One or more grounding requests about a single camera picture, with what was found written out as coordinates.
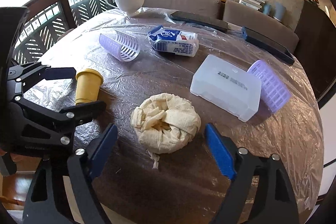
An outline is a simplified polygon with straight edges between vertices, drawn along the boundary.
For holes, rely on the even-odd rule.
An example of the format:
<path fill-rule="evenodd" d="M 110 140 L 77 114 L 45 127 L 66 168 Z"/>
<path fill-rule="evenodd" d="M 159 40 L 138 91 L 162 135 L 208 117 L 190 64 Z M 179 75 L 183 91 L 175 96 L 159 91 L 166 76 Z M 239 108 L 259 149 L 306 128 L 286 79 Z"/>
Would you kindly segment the yellow lidded plastic cup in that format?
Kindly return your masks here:
<path fill-rule="evenodd" d="M 100 86 L 104 79 L 102 75 L 94 69 L 84 69 L 76 75 L 77 87 L 75 104 L 96 102 Z"/>

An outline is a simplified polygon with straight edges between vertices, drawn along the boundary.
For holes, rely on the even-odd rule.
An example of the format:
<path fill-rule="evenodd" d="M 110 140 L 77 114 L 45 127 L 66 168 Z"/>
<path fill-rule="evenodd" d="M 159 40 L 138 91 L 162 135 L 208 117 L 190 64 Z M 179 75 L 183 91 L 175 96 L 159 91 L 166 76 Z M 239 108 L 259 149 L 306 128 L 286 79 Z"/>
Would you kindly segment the beige paper towel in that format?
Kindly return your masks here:
<path fill-rule="evenodd" d="M 137 106 L 130 124 L 154 161 L 153 168 L 158 169 L 159 155 L 178 151 L 191 142 L 201 128 L 201 118 L 189 100 L 161 93 Z"/>

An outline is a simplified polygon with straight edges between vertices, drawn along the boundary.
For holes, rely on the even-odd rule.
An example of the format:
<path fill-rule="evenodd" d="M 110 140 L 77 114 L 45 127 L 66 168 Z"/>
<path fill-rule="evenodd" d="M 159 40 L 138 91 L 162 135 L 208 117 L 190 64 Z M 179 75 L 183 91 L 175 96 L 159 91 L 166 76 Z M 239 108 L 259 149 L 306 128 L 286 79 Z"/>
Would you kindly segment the blue white tissue pack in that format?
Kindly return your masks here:
<path fill-rule="evenodd" d="M 198 35 L 164 26 L 157 26 L 147 34 L 155 51 L 174 53 L 179 56 L 194 57 L 199 49 Z"/>

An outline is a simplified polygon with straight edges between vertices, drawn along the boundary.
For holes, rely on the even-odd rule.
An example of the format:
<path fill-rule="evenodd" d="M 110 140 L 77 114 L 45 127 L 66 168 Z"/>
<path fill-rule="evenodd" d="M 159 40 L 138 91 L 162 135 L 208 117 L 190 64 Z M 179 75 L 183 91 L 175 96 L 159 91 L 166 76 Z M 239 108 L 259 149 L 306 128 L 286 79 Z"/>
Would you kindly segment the translucent white plastic box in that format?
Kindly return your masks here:
<path fill-rule="evenodd" d="M 193 76 L 190 92 L 247 122 L 258 112 L 261 81 L 228 61 L 208 55 Z"/>

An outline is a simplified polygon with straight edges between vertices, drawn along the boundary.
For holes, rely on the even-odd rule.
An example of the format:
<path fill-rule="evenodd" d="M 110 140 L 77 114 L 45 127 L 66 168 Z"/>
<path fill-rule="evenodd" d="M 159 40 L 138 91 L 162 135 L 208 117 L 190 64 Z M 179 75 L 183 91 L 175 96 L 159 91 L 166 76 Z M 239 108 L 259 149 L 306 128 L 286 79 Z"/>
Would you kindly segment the white ceramic teacup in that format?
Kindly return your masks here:
<path fill-rule="evenodd" d="M 127 16 L 135 16 L 140 13 L 145 0 L 105 0 L 106 4 L 126 13 Z"/>

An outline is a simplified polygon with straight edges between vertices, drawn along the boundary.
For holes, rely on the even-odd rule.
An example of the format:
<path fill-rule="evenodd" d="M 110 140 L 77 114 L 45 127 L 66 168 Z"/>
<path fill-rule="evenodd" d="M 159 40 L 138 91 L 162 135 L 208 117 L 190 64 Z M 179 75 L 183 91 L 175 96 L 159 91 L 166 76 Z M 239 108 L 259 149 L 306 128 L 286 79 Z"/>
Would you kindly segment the blue cased smartphone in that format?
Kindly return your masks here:
<path fill-rule="evenodd" d="M 294 64 L 294 57 L 286 47 L 249 28 L 242 27 L 241 31 L 243 38 L 247 43 L 253 44 L 254 46 L 269 52 L 271 55 L 281 59 L 289 65 Z"/>

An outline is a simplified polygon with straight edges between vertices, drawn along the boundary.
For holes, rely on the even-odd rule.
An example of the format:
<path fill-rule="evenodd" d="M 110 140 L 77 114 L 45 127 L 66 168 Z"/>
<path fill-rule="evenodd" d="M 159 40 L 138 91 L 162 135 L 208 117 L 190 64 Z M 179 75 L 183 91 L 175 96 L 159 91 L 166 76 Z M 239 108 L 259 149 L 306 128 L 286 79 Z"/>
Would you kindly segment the brown sofa cushion right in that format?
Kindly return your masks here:
<path fill-rule="evenodd" d="M 274 40 L 294 53 L 298 36 L 276 19 L 234 1 L 226 1 L 223 20 L 237 26 L 247 27 Z"/>

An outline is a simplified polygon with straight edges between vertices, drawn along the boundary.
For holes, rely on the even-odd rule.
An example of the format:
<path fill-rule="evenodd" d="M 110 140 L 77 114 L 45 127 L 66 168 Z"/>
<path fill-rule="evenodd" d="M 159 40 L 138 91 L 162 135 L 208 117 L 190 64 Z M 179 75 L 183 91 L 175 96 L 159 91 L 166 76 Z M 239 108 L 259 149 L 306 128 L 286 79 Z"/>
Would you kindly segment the brown sofa cushion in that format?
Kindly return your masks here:
<path fill-rule="evenodd" d="M 224 12 L 221 0 L 145 0 L 143 6 L 192 12 L 216 19 L 222 19 Z"/>
<path fill-rule="evenodd" d="M 274 40 L 294 53 L 298 36 L 276 19 L 234 1 L 226 1 L 223 20 L 237 26 L 247 27 Z"/>

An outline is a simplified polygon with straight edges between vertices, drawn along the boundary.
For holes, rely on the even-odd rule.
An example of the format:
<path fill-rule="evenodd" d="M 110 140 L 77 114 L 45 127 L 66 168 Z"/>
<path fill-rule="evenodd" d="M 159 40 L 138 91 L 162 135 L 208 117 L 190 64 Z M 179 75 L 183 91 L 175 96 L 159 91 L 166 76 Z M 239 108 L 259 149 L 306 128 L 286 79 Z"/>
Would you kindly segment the brown sofa cushion left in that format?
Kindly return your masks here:
<path fill-rule="evenodd" d="M 192 12 L 216 19 L 222 19 L 224 12 L 221 0 L 145 0 L 143 6 Z"/>

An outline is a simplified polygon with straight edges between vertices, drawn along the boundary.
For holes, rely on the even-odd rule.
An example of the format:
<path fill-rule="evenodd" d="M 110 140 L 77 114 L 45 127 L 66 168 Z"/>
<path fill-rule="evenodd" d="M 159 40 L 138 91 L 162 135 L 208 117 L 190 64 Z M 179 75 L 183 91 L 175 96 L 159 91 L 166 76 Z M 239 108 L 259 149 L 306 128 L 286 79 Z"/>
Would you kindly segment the dark wooden cabinet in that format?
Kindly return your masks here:
<path fill-rule="evenodd" d="M 304 1 L 295 33 L 299 42 L 294 55 L 318 99 L 335 79 L 335 25 L 319 7 Z"/>

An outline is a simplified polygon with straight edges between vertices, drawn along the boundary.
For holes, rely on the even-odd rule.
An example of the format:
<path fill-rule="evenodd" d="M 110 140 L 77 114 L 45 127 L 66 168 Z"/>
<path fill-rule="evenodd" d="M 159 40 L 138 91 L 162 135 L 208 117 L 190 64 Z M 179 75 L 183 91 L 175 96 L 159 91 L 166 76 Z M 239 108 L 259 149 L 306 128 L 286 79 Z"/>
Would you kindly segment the blue grey cup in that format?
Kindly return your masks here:
<path fill-rule="evenodd" d="M 270 15 L 270 12 L 271 12 L 271 9 L 272 9 L 272 5 L 270 5 L 269 3 L 266 3 L 264 6 L 263 6 L 263 10 L 262 10 L 262 13 L 269 16 Z"/>

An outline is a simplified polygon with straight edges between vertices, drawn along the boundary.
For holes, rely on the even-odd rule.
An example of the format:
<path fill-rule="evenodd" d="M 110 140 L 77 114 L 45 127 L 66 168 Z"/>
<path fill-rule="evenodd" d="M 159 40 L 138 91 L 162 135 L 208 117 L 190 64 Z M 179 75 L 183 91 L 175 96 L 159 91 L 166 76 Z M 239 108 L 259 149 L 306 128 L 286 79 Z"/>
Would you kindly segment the grey cylindrical speaker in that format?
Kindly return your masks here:
<path fill-rule="evenodd" d="M 274 14 L 273 17 L 278 20 L 279 22 L 282 22 L 284 19 L 284 15 L 286 12 L 286 7 L 283 6 L 281 3 L 276 2 L 274 7 Z"/>

